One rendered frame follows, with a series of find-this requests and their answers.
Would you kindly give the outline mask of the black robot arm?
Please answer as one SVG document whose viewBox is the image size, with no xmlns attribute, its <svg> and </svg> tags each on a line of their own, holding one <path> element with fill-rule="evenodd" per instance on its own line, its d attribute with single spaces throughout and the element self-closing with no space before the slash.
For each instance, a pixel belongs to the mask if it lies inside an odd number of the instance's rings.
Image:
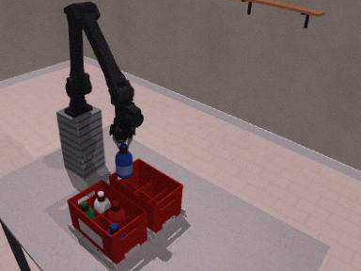
<svg viewBox="0 0 361 271">
<path fill-rule="evenodd" d="M 96 4 L 92 2 L 70 4 L 64 8 L 64 13 L 69 25 L 71 60 L 70 77 L 67 78 L 66 83 L 66 92 L 71 101 L 69 103 L 70 107 L 65 108 L 64 111 L 71 117 L 76 118 L 93 110 L 93 106 L 90 104 L 87 104 L 86 107 L 85 100 L 85 94 L 92 91 L 92 85 L 89 74 L 84 70 L 84 30 L 102 68 L 109 94 L 111 93 L 111 104 L 115 106 L 115 117 L 120 120 L 114 118 L 116 141 L 124 143 L 127 140 L 127 134 L 131 133 L 131 125 L 134 128 L 139 127 L 143 123 L 144 116 L 141 109 L 134 105 L 134 90 L 129 80 L 126 80 L 119 69 L 98 25 L 97 20 L 101 14 Z"/>
</svg>

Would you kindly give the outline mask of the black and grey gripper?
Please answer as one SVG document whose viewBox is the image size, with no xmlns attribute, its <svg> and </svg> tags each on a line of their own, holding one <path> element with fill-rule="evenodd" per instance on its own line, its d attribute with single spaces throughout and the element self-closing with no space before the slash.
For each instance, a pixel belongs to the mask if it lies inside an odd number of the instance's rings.
<svg viewBox="0 0 361 271">
<path fill-rule="evenodd" d="M 114 124 L 110 125 L 110 131 L 109 131 L 109 135 L 113 135 L 113 140 L 114 142 L 117 144 L 118 149 L 119 149 L 119 145 L 118 142 L 116 141 L 116 136 L 114 134 Z M 129 149 L 129 145 L 131 144 L 132 140 L 133 140 L 133 135 L 135 136 L 135 128 L 133 128 L 133 126 L 131 126 L 131 133 L 127 134 L 127 150 Z"/>
</svg>

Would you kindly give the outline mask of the red crate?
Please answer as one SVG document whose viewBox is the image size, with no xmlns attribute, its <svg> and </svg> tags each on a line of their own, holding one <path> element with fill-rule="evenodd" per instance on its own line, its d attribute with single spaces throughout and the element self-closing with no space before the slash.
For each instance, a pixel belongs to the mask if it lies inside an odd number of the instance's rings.
<svg viewBox="0 0 361 271">
<path fill-rule="evenodd" d="M 92 207 L 95 212 L 95 218 L 89 218 L 83 213 L 78 204 L 78 200 L 95 190 L 95 195 L 86 199 L 88 206 Z M 109 226 L 112 224 L 108 220 L 108 211 L 99 213 L 94 209 L 94 200 L 97 198 L 99 191 L 102 191 L 110 200 L 111 206 L 114 200 L 117 200 L 126 212 L 126 217 L 119 221 L 119 231 L 112 236 L 108 233 Z M 119 193 L 109 184 L 102 184 L 86 191 L 71 208 L 71 222 L 80 233 L 84 235 L 94 246 L 96 246 L 111 261 L 118 264 L 122 261 L 129 250 L 137 244 L 140 246 L 147 241 L 147 211 L 138 206 L 136 203 Z M 136 225 L 138 223 L 138 225 Z M 126 226 L 125 226 L 126 225 Z M 124 236 L 121 239 L 121 235 Z"/>
<path fill-rule="evenodd" d="M 146 162 L 134 164 L 133 175 L 120 180 L 116 177 L 112 186 L 147 211 L 147 227 L 155 233 L 170 217 L 181 213 L 183 184 Z"/>
</svg>

